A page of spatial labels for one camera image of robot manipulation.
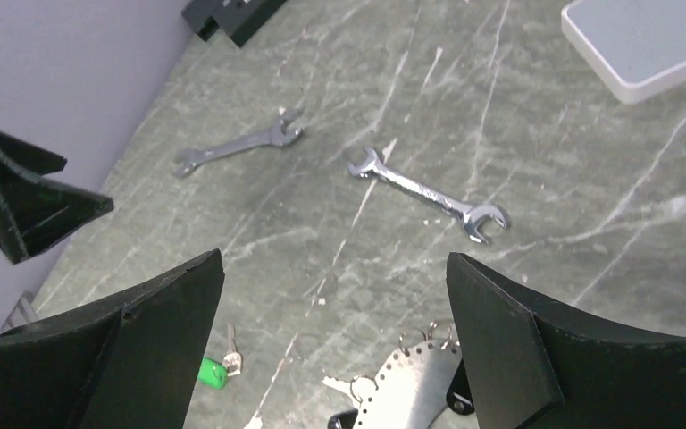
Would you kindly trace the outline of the key with green tag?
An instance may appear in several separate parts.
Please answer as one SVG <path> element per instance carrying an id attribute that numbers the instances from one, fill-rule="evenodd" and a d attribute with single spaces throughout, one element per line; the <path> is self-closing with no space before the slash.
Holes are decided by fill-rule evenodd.
<path id="1" fill-rule="evenodd" d="M 228 348 L 224 357 L 220 360 L 204 357 L 197 373 L 197 381 L 202 384 L 220 390 L 225 387 L 227 381 L 241 374 L 243 369 L 243 355 L 236 343 L 237 335 L 235 325 L 227 325 Z"/>

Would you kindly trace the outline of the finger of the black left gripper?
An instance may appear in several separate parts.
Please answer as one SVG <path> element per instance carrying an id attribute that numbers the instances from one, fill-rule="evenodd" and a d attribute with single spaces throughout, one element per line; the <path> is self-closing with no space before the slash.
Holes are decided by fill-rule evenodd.
<path id="1" fill-rule="evenodd" d="M 111 198 L 52 180 L 0 184 L 0 251 L 12 264 L 47 252 L 114 209 Z"/>
<path id="2" fill-rule="evenodd" d="M 41 175 L 60 172 L 67 159 L 0 131 L 0 149 L 14 162 Z"/>

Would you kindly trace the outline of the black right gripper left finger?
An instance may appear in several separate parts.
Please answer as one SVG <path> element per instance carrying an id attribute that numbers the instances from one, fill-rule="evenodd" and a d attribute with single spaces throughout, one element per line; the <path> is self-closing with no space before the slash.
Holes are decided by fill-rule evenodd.
<path id="1" fill-rule="evenodd" d="M 225 274 L 212 250 L 0 334 L 0 428 L 180 428 Z"/>

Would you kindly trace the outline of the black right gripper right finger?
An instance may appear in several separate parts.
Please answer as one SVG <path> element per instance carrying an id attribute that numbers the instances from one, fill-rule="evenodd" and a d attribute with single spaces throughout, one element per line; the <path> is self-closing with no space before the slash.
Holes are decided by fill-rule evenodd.
<path id="1" fill-rule="evenodd" d="M 448 256 L 462 351 L 448 389 L 482 428 L 686 428 L 686 337 L 620 324 Z"/>

